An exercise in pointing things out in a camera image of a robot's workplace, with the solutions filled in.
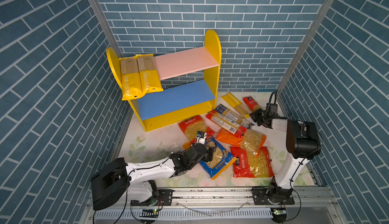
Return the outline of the floral table mat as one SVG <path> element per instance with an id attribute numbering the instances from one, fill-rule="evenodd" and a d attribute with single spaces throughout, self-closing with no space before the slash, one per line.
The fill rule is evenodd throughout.
<path id="1" fill-rule="evenodd" d="M 266 135 L 265 146 L 268 148 L 271 167 L 274 173 L 281 169 L 288 155 L 285 132 L 255 126 L 254 129 Z M 176 123 L 145 132 L 136 116 L 133 116 L 119 152 L 119 157 L 126 162 L 140 163 L 163 159 L 183 150 L 187 138 Z M 234 169 L 229 166 L 216 179 L 212 180 L 201 165 L 196 165 L 185 175 L 173 178 L 157 179 L 159 188 L 191 187 L 249 187 L 267 186 L 270 178 L 235 178 Z"/>

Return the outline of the red spaghetti bag far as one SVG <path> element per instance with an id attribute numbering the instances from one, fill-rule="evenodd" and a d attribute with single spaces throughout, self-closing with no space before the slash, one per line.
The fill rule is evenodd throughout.
<path id="1" fill-rule="evenodd" d="M 252 96 L 243 97 L 243 101 L 247 105 L 247 107 L 253 112 L 258 109 L 261 109 L 260 105 Z"/>

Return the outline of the metal base rail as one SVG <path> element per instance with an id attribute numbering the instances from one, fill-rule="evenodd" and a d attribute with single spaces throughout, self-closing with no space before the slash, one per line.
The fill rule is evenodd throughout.
<path id="1" fill-rule="evenodd" d="M 288 201 L 273 204 L 264 187 L 160 189 L 163 203 L 139 206 L 122 198 L 89 213 L 85 224 L 343 224 L 328 187 L 295 187 Z"/>

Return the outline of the yellow shelf with coloured boards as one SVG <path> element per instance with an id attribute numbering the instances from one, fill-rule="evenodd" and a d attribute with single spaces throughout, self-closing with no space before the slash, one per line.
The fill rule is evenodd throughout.
<path id="1" fill-rule="evenodd" d="M 203 47 L 156 56 L 154 61 L 161 80 L 199 71 L 204 72 L 204 78 L 129 100 L 144 130 L 152 131 L 214 109 L 221 59 L 221 43 L 214 30 L 206 32 Z"/>

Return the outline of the red macaroni bag upper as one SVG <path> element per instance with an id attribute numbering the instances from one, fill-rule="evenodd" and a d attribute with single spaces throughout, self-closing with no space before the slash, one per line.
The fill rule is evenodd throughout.
<path id="1" fill-rule="evenodd" d="M 180 130 L 184 133 L 188 142 L 183 145 L 183 148 L 188 149 L 191 144 L 196 142 L 198 131 L 207 133 L 207 135 L 214 136 L 216 134 L 210 127 L 205 124 L 205 121 L 200 115 L 193 116 L 178 123 Z"/>

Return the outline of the yellow Pastatime spaghetti bag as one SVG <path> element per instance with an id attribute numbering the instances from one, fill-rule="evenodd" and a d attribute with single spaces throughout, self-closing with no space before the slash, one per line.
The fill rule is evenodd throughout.
<path id="1" fill-rule="evenodd" d="M 153 54 L 137 55 L 137 64 L 140 74 L 142 93 L 162 92 L 159 73 L 155 64 Z"/>
<path id="2" fill-rule="evenodd" d="M 138 63 L 136 58 L 127 58 L 120 61 L 122 100 L 133 100 L 144 96 Z"/>

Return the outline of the dark labelled spaghetti bag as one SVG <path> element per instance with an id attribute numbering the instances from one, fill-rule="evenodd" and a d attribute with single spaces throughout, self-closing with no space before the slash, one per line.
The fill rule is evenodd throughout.
<path id="1" fill-rule="evenodd" d="M 234 111 L 230 110 L 226 106 L 222 105 L 221 103 L 215 108 L 215 111 L 218 113 L 226 116 L 227 118 L 233 120 L 234 122 L 240 124 L 241 126 L 251 129 L 254 124 L 249 122 L 247 119 L 245 119 L 243 116 L 239 115 L 238 113 L 235 113 Z"/>

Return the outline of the red fusilli bag lower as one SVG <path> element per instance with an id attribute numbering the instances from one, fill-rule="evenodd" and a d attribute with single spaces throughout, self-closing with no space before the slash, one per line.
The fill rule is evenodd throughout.
<path id="1" fill-rule="evenodd" d="M 238 147 L 231 147 L 231 153 L 237 159 L 233 164 L 235 178 L 266 178 L 274 176 L 267 147 L 260 148 L 257 156 L 247 153 Z"/>

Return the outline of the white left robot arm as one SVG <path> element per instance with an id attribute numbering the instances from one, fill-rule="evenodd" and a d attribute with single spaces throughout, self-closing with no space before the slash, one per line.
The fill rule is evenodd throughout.
<path id="1" fill-rule="evenodd" d="M 130 201 L 149 202 L 159 195 L 155 180 L 186 174 L 200 162 L 211 162 L 215 147 L 196 143 L 159 161 L 127 163 L 117 158 L 91 177 L 93 209 L 106 209 L 125 195 Z"/>

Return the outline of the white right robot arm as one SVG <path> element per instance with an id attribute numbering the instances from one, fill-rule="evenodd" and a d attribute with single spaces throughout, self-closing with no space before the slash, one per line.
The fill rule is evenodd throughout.
<path id="1" fill-rule="evenodd" d="M 321 153 L 322 143 L 314 122 L 290 120 L 278 114 L 277 92 L 269 97 L 264 110 L 257 109 L 250 114 L 258 125 L 286 133 L 281 142 L 287 154 L 280 171 L 272 177 L 267 188 L 252 189 L 255 205 L 292 205 L 294 183 L 303 167 Z"/>

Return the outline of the blue shell pasta bag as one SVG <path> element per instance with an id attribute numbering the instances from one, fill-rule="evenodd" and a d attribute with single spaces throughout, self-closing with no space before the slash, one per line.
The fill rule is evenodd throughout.
<path id="1" fill-rule="evenodd" d="M 207 150 L 213 150 L 211 161 L 201 161 L 201 167 L 209 174 L 212 180 L 230 167 L 237 158 L 220 144 L 213 136 L 207 136 L 205 140 Z"/>

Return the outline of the red labelled spaghetti bag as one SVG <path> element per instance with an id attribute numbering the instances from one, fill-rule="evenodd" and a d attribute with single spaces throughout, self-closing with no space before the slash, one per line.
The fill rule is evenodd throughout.
<path id="1" fill-rule="evenodd" d="M 207 115 L 206 118 L 211 120 L 212 122 L 216 123 L 223 129 L 227 130 L 231 134 L 233 134 L 235 137 L 241 138 L 246 131 L 248 130 L 244 126 L 238 124 L 237 122 L 233 121 L 232 119 L 222 115 L 221 113 L 212 110 Z"/>

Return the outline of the orange macaroni bag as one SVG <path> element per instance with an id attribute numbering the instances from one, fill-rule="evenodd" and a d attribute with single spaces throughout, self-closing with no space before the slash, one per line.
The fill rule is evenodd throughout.
<path id="1" fill-rule="evenodd" d="M 238 138 L 229 131 L 222 129 L 218 133 L 216 139 L 218 142 L 241 148 L 245 150 L 247 154 L 257 157 L 260 149 L 266 141 L 266 135 L 255 130 L 248 129 L 241 138 Z"/>

